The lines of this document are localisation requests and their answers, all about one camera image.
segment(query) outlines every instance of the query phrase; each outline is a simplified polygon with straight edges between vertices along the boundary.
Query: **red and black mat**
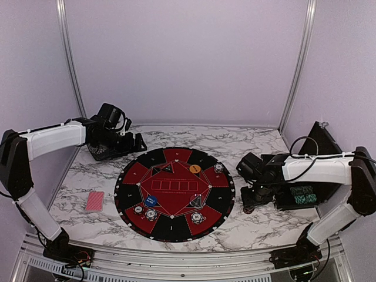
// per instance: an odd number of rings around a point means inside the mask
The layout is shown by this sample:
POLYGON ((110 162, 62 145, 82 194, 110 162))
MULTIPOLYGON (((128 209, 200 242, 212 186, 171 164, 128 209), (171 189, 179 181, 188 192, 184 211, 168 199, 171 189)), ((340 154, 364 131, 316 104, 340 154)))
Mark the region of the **red and black mat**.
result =
POLYGON ((157 241, 184 242, 217 229, 229 216, 235 186, 216 158, 195 149, 152 150, 130 162, 115 187, 121 218, 157 241))

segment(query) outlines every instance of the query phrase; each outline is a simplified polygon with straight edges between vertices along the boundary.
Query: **blue disc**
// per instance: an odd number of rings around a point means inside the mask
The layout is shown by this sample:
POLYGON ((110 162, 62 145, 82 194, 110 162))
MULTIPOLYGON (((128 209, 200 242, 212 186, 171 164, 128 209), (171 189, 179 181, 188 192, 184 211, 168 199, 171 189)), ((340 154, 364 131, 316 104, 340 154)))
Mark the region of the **blue disc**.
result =
POLYGON ((145 205, 148 206, 148 207, 153 207, 157 204, 157 197, 154 197, 154 196, 148 196, 146 199, 145 199, 145 205))

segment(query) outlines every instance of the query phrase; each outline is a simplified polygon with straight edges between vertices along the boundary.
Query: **poker table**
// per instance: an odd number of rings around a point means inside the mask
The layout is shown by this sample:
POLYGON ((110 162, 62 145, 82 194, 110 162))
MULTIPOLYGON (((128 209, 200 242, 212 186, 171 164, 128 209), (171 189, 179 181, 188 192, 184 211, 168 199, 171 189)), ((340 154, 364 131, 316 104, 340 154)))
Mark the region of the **poker table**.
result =
POLYGON ((233 179, 205 152, 166 147, 130 162, 115 186, 115 204, 135 232, 157 241, 184 242, 217 229, 235 201, 233 179))

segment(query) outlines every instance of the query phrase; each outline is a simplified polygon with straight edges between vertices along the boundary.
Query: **marble surface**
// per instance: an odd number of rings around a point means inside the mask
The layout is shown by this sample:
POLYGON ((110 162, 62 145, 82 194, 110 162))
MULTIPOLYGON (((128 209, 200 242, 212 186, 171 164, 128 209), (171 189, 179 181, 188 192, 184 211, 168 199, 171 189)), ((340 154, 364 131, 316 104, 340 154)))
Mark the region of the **marble surface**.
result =
POLYGON ((229 218, 209 235, 184 243, 164 243, 147 239, 130 229, 116 210, 113 192, 120 171, 141 153, 116 160, 96 162, 87 148, 77 155, 51 207, 56 221, 71 239, 88 243, 139 250, 158 251, 236 251, 293 244, 312 220, 315 209, 277 211, 272 203, 242 212, 240 188, 244 180, 236 165, 248 152, 286 152, 277 130, 250 127, 137 126, 149 150, 183 146, 210 153, 230 171, 236 187, 236 202, 229 218), (89 192, 103 191, 103 211, 85 212, 89 192))

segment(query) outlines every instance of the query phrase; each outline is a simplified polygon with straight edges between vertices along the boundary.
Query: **gray wall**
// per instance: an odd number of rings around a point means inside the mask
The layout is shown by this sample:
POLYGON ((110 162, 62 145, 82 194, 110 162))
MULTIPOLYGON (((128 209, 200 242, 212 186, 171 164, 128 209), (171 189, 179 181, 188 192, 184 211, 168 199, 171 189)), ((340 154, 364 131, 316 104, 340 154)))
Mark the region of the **gray wall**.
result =
MULTIPOLYGON (((63 57, 55 1, 0 2, 0 133, 47 126, 78 116, 63 57)), ((44 203, 58 184, 72 149, 31 163, 44 203)), ((9 281, 27 228, 11 203, 0 197, 0 281, 9 281)))
POLYGON ((88 114, 134 122, 277 127, 307 1, 67 0, 88 114))
MULTIPOLYGON (((284 135, 291 143, 315 120, 343 150, 365 146, 376 158, 376 2, 319 0, 311 46, 284 135)), ((325 212, 344 196, 344 187, 325 212)), ((355 281, 376 281, 376 214, 341 233, 355 281)))

